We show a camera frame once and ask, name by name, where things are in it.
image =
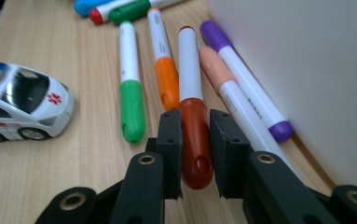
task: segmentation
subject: toy ambulance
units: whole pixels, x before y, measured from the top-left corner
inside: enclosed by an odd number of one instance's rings
[[[55,78],[0,63],[0,142],[56,137],[67,126],[74,107],[74,95]]]

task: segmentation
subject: wooden table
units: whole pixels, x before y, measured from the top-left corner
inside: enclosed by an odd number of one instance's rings
[[[66,84],[76,110],[63,134],[48,141],[0,143],[0,223],[34,223],[50,200],[65,189],[101,192],[121,180],[131,157],[156,137],[159,116],[152,45],[147,18],[135,21],[144,85],[146,133],[139,145],[120,132],[118,28],[95,26],[80,18],[74,0],[9,0],[0,16],[0,62],[45,72]],[[162,10],[172,56],[178,59],[178,32],[211,17],[206,0],[190,0]],[[202,73],[204,101],[227,111]],[[331,183],[296,140],[281,145],[303,175],[304,183],[329,194]],[[166,202],[166,223],[246,223],[241,200],[218,197],[214,181],[203,190],[183,185],[184,199]]]

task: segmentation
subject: red marker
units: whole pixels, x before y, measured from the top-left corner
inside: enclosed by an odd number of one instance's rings
[[[213,159],[196,33],[190,26],[179,32],[179,89],[184,138],[182,178],[190,188],[204,189],[213,179]]]

